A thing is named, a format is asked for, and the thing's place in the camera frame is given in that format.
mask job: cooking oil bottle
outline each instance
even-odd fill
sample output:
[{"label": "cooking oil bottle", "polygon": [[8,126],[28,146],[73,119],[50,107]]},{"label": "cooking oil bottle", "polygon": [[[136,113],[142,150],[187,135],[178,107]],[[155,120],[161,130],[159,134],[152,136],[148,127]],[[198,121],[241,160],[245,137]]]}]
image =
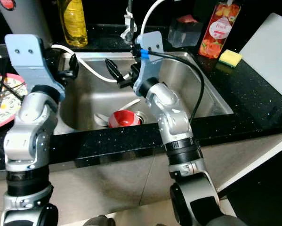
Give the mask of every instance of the cooking oil bottle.
[{"label": "cooking oil bottle", "polygon": [[58,0],[64,37],[69,45],[83,47],[88,43],[82,0]]}]

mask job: white cutting board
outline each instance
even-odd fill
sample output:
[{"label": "white cutting board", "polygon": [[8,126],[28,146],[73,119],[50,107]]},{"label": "white cutting board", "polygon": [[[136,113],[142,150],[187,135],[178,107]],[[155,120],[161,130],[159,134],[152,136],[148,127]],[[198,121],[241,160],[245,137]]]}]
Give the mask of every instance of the white cutting board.
[{"label": "white cutting board", "polygon": [[271,13],[240,54],[282,95],[282,16]]}]

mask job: yellow sponge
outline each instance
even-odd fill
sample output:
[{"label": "yellow sponge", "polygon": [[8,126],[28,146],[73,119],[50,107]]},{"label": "yellow sponge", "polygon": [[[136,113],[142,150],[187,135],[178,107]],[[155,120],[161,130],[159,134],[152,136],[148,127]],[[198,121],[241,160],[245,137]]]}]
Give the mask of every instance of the yellow sponge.
[{"label": "yellow sponge", "polygon": [[225,52],[223,52],[223,54],[221,54],[219,61],[231,67],[236,67],[241,59],[241,54],[235,53],[227,49]]}]

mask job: sink basin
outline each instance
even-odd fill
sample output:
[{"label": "sink basin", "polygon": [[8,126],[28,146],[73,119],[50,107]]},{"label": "sink basin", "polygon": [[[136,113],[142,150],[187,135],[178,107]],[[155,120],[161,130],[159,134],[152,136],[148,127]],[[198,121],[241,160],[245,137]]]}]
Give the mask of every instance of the sink basin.
[{"label": "sink basin", "polygon": [[[169,54],[183,57],[195,64],[188,53],[169,52]],[[135,62],[130,53],[78,53],[77,55],[98,73],[110,79],[112,77],[104,61],[106,58],[113,60],[123,75]],[[69,59],[70,55],[64,54],[62,65],[68,65]],[[205,91],[195,117],[233,113],[205,76],[204,79]],[[178,94],[184,109],[190,116],[200,92],[200,80],[193,70],[181,62],[164,59],[160,71],[160,82],[166,83]],[[66,98],[60,104],[59,117],[68,127],[77,131],[105,129],[95,123],[94,113],[110,116],[128,102],[138,98],[131,87],[120,89],[116,83],[102,81],[82,65],[77,79],[69,81],[65,92]],[[142,123],[155,123],[156,119],[150,113],[144,98],[139,98],[141,101],[129,110],[136,112]]]}]

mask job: red bowl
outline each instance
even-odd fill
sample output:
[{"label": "red bowl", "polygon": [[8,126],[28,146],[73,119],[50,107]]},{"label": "red bowl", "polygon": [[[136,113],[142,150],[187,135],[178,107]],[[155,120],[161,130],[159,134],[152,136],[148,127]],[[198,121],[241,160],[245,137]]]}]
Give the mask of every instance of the red bowl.
[{"label": "red bowl", "polygon": [[114,112],[108,119],[109,128],[126,127],[140,125],[141,121],[138,116],[128,110]]}]

